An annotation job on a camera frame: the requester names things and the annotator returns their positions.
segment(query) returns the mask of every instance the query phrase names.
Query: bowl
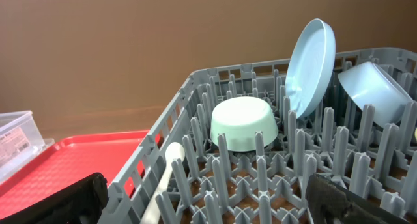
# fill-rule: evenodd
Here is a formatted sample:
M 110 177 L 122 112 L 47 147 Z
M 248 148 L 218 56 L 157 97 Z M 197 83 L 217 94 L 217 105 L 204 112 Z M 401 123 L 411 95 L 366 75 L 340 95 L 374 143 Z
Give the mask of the bowl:
M 364 62 L 338 75 L 340 84 L 361 109 L 366 104 L 375 106 L 373 122 L 380 127 L 398 123 L 405 105 L 412 102 L 406 91 L 379 65 Z
M 218 136 L 224 133 L 228 150 L 252 151 L 256 132 L 263 133 L 264 146 L 278 136 L 274 114 L 266 101 L 242 96 L 225 100 L 214 108 L 210 138 L 215 145 L 218 145 Z
M 310 115 L 323 99 L 335 56 L 332 28 L 320 19 L 310 21 L 298 38 L 285 78 L 285 95 L 297 118 Z

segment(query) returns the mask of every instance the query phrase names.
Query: spoon head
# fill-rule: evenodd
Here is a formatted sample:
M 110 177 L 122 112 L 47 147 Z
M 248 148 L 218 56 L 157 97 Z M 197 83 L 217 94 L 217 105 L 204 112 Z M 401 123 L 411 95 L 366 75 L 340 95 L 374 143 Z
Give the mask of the spoon head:
M 180 143 L 173 142 L 168 145 L 167 150 L 165 151 L 165 159 L 167 164 L 170 165 L 171 162 L 177 158 L 179 158 L 181 161 L 184 161 L 184 147 Z

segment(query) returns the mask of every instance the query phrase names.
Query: barcode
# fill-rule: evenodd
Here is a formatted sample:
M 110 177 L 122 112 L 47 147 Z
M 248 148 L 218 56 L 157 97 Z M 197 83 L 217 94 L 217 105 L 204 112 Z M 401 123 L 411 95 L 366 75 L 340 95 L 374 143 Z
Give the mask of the barcode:
M 23 149 L 27 148 L 28 146 L 29 146 L 29 144 L 28 144 L 28 143 L 25 143 L 24 145 L 22 145 L 22 146 L 19 148 L 19 151 L 22 151 Z

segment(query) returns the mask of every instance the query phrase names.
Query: clear plastic container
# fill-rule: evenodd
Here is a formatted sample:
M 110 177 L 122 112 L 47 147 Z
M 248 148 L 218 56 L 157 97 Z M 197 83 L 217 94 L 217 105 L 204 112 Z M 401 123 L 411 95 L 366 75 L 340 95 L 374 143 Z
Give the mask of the clear plastic container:
M 36 157 L 44 145 L 32 111 L 1 113 L 0 184 Z

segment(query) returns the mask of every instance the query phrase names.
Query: white label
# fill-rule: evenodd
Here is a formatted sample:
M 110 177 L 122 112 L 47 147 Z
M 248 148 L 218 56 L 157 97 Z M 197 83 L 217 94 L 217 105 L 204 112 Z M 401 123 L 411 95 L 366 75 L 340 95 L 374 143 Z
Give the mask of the white label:
M 30 142 L 20 127 L 0 135 L 0 166 L 6 164 L 28 146 Z

